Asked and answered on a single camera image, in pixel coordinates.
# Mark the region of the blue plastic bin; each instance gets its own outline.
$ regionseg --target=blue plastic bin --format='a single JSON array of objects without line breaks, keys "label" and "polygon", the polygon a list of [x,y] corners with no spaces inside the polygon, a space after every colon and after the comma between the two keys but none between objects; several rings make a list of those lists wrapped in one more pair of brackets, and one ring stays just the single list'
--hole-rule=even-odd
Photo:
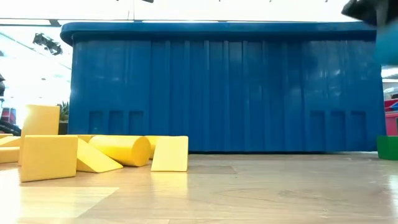
[{"label": "blue plastic bin", "polygon": [[376,31],[351,23],[70,23],[70,134],[187,135],[191,152],[373,151]]}]

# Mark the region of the green container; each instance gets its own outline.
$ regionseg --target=green container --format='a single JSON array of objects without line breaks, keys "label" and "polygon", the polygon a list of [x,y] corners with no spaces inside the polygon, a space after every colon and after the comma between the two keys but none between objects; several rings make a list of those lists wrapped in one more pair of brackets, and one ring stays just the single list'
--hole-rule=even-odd
[{"label": "green container", "polygon": [[398,161],[398,136],[379,136],[377,151],[380,159]]}]

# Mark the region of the potted plant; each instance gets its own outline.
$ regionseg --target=potted plant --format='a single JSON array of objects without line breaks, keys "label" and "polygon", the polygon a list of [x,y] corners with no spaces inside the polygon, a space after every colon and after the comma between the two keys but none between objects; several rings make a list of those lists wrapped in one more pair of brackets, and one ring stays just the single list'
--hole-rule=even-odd
[{"label": "potted plant", "polygon": [[68,134],[69,102],[58,104],[60,107],[60,126],[58,134]]}]

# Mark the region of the yellow wedge block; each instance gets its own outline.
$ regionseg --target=yellow wedge block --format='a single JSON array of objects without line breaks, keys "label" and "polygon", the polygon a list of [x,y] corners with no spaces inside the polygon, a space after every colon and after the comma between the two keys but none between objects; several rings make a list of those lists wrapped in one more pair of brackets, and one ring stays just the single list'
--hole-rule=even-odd
[{"label": "yellow wedge block", "polygon": [[92,137],[96,136],[95,134],[78,134],[77,137],[84,140],[85,142],[89,142]]},{"label": "yellow wedge block", "polygon": [[18,162],[19,147],[0,147],[0,163]]},{"label": "yellow wedge block", "polygon": [[164,137],[164,136],[145,136],[149,142],[150,142],[150,158],[154,158],[155,154],[155,148],[156,148],[156,142],[159,138]]},{"label": "yellow wedge block", "polygon": [[0,139],[0,147],[19,147],[21,146],[21,137],[7,136]]},{"label": "yellow wedge block", "polygon": [[122,165],[144,166],[150,157],[150,143],[142,136],[95,136],[90,145]]},{"label": "yellow wedge block", "polygon": [[57,135],[60,122],[59,106],[27,105],[28,115],[21,133],[21,151],[18,164],[22,164],[24,154],[24,136]]},{"label": "yellow wedge block", "polygon": [[21,182],[76,175],[77,136],[26,136]]},{"label": "yellow wedge block", "polygon": [[101,173],[123,166],[82,139],[78,140],[77,171]]},{"label": "yellow wedge block", "polygon": [[12,136],[12,134],[0,134],[0,139],[8,137],[8,136]]},{"label": "yellow wedge block", "polygon": [[151,171],[187,171],[188,137],[159,138],[156,142]]}]

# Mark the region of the laminate floor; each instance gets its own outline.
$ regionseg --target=laminate floor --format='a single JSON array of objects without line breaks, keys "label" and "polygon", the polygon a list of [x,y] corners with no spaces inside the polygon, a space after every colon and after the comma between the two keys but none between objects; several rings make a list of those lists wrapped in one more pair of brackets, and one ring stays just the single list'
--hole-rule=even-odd
[{"label": "laminate floor", "polygon": [[398,223],[398,162],[190,155],[187,173],[126,167],[23,184],[17,164],[0,164],[0,223]]}]

